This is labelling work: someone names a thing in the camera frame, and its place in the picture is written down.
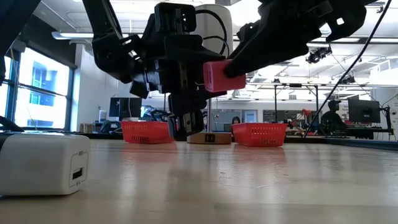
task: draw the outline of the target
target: window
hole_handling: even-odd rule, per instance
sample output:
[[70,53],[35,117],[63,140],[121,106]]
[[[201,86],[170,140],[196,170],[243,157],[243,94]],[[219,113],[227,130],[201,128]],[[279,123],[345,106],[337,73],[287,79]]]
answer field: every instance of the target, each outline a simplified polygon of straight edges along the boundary
[[4,61],[6,62],[6,79],[10,79],[11,58],[4,57]]
[[64,128],[67,99],[18,88],[15,123],[21,127]]
[[69,80],[69,67],[26,49],[19,67],[15,123],[29,128],[65,128]]
[[68,94],[70,69],[40,53],[26,49],[21,55],[19,83],[48,90],[60,95]]
[[8,85],[3,83],[0,86],[0,116],[6,116]]

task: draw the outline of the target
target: white cylinder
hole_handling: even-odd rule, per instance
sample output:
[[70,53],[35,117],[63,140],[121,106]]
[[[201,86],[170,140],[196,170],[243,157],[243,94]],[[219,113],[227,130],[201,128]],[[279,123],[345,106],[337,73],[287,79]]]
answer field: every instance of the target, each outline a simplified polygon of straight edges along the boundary
[[[201,6],[197,6],[196,10],[206,9],[212,12],[215,12],[223,21],[226,29],[226,42],[229,45],[229,50],[232,52],[233,49],[233,33],[232,33],[232,18],[229,9],[224,6],[220,6],[217,4],[204,4]],[[192,34],[201,35],[202,38],[209,37],[212,35],[217,35],[221,38],[224,38],[224,32],[221,28],[220,23],[217,19],[215,19],[210,14],[197,14],[197,28]],[[223,42],[218,39],[208,39],[203,41],[203,46],[209,50],[220,53]],[[224,50],[223,55],[227,56],[227,49]]]

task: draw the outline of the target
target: computer monitor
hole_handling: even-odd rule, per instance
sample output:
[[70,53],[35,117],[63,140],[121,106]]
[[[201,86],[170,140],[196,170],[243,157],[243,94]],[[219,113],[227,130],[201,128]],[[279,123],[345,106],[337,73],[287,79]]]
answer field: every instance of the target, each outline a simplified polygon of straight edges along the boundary
[[224,124],[224,132],[230,132],[231,126],[232,126],[232,124]]
[[117,117],[119,121],[122,121],[123,118],[139,118],[141,117],[141,104],[141,98],[112,97],[109,106],[109,117]]
[[370,100],[348,100],[351,122],[380,123],[380,103]]

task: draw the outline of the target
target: usb port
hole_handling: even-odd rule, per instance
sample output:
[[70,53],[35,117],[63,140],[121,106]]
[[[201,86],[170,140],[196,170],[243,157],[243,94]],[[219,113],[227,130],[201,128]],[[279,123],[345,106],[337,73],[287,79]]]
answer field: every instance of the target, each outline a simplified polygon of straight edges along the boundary
[[72,180],[75,180],[76,178],[79,178],[83,175],[83,168],[78,169],[72,174]]

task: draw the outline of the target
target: pink block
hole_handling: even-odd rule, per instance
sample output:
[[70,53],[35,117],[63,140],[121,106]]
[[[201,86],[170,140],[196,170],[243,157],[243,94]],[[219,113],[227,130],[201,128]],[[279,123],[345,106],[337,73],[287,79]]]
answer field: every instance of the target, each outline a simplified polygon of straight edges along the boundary
[[234,78],[228,78],[224,74],[224,68],[229,63],[231,63],[231,60],[206,62],[203,65],[203,78],[207,91],[216,93],[219,91],[239,90],[246,86],[245,74]]

